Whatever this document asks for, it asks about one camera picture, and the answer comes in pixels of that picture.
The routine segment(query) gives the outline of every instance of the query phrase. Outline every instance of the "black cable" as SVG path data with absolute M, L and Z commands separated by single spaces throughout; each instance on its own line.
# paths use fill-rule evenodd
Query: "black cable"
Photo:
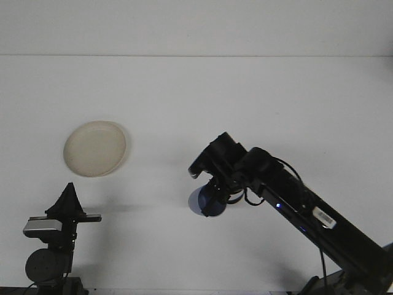
M 67 272 L 66 275 L 63 277 L 63 282 L 64 282 L 64 283 L 65 283 L 65 281 L 67 280 L 68 275 L 69 275 L 69 272 Z M 25 295 L 26 292 L 27 292 L 33 285 L 35 285 L 35 284 L 40 284 L 40 283 L 45 283 L 46 281 L 50 281 L 50 280 L 52 280 L 52 279 L 45 280 L 45 281 L 35 281 L 35 282 L 33 282 L 32 284 L 30 284 L 28 287 L 25 288 L 25 290 L 23 291 L 22 295 Z
M 22 295 L 25 295 L 27 290 L 29 290 L 36 282 L 30 284 L 28 287 L 25 288 L 25 290 L 23 291 Z
M 259 206 L 260 204 L 262 204 L 262 203 L 265 201 L 265 199 L 262 199 L 259 203 L 252 203 L 252 202 L 248 199 L 247 188 L 246 188 L 246 187 L 244 188 L 244 199 L 245 199 L 245 201 L 246 201 L 249 205 L 251 205 L 251 206 Z
M 281 162 L 282 164 L 284 164 L 285 166 L 287 166 L 293 173 L 294 175 L 297 177 L 297 179 L 299 180 L 300 184 L 302 185 L 302 191 L 301 191 L 301 195 L 303 197 L 304 192 L 306 191 L 306 186 L 302 180 L 302 178 L 300 177 L 300 175 L 297 173 L 297 171 L 295 170 L 294 167 L 292 167 L 291 165 L 289 165 L 287 162 L 285 162 L 284 160 L 281 160 L 280 158 L 276 158 L 273 157 L 275 160 L 277 160 L 278 162 Z M 323 247 L 320 243 L 320 227 L 319 225 L 316 226 L 316 240 L 317 240 L 317 247 L 319 248 L 319 254 L 321 255 L 321 262 L 322 262 L 322 272 L 323 272 L 323 276 L 324 276 L 324 291 L 325 291 L 325 295 L 328 295 L 328 286 L 327 286 L 327 274 L 326 274 L 326 264 L 325 264 L 325 257 L 324 257 L 324 251 L 323 251 Z

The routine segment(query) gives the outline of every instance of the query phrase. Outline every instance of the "camera mount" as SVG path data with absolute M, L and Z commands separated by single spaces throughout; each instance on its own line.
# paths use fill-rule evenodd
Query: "camera mount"
M 68 277 L 79 222 L 100 222 L 100 214 L 86 214 L 68 183 L 46 216 L 30 217 L 25 236 L 39 238 L 48 248 L 35 251 L 26 262 L 26 274 L 38 287 L 37 295 L 87 295 L 79 277 Z

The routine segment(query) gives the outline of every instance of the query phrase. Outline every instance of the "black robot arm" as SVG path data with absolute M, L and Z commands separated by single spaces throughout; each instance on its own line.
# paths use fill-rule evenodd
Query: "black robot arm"
M 210 203 L 228 202 L 230 195 L 249 188 L 337 263 L 343 271 L 329 282 L 335 294 L 343 285 L 341 293 L 379 295 L 392 284 L 393 247 L 378 246 L 267 151 L 254 147 L 247 152 L 223 133 L 189 168 L 193 178 L 202 171 L 213 175 L 208 186 L 216 193 Z

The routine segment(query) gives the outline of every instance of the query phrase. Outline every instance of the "white plate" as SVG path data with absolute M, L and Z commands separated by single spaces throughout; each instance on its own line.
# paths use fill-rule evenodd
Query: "white plate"
M 76 129 L 64 146 L 64 161 L 76 174 L 102 176 L 113 171 L 126 151 L 123 131 L 113 122 L 94 121 Z

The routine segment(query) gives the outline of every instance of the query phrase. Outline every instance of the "barcode label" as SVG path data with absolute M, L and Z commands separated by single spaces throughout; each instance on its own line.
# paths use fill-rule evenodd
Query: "barcode label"
M 331 218 L 328 214 L 323 212 L 320 208 L 315 207 L 313 210 L 313 215 L 316 219 L 318 219 L 323 225 L 332 229 L 336 225 L 336 221 Z

